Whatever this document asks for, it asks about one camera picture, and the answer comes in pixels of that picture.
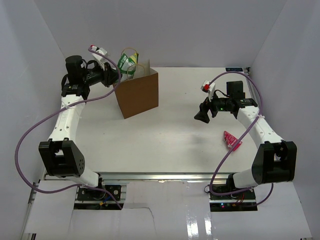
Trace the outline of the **dark green chips packet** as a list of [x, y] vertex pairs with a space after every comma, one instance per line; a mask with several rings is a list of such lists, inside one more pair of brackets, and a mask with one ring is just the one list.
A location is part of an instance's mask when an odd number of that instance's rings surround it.
[[126, 53], [120, 55], [117, 66], [121, 73], [121, 82], [131, 79], [136, 71], [138, 64], [139, 53], [135, 52], [133, 55], [128, 56]]

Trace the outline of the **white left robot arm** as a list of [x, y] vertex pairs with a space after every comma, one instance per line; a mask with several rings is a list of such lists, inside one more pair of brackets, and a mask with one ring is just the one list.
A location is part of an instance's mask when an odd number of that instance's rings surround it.
[[90, 61], [80, 55], [65, 59], [67, 73], [61, 81], [61, 111], [48, 140], [38, 146], [49, 176], [89, 186], [88, 193], [96, 200], [105, 196], [106, 187], [101, 184], [100, 175], [86, 166], [85, 157], [76, 145], [76, 133], [90, 86], [102, 83], [110, 87], [122, 77], [107, 62], [107, 56], [96, 51]]

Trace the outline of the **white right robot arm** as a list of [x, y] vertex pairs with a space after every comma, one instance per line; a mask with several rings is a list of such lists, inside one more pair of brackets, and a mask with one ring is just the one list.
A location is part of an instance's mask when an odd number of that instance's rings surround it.
[[228, 178], [226, 195], [236, 200], [244, 193], [244, 188], [262, 184], [291, 182], [295, 177], [297, 146], [285, 141], [270, 127], [260, 115], [260, 109], [252, 98], [247, 98], [241, 81], [226, 84], [227, 94], [218, 97], [215, 84], [205, 81], [201, 90], [208, 94], [199, 106], [195, 119], [209, 123], [218, 112], [230, 112], [248, 130], [257, 147], [251, 168], [234, 173]]

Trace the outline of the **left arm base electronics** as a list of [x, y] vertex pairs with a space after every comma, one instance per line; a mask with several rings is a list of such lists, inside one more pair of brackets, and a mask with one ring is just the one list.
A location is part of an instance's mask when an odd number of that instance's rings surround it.
[[121, 210], [124, 205], [122, 186], [111, 184], [102, 187], [107, 191], [79, 188], [76, 193], [75, 210]]

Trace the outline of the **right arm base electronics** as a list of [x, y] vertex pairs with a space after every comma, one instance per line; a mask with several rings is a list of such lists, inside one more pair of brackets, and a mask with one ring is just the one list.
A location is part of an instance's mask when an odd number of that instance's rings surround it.
[[254, 190], [248, 190], [231, 195], [217, 196], [210, 193], [209, 185], [206, 185], [203, 191], [209, 196], [210, 211], [212, 213], [248, 212], [258, 210]]

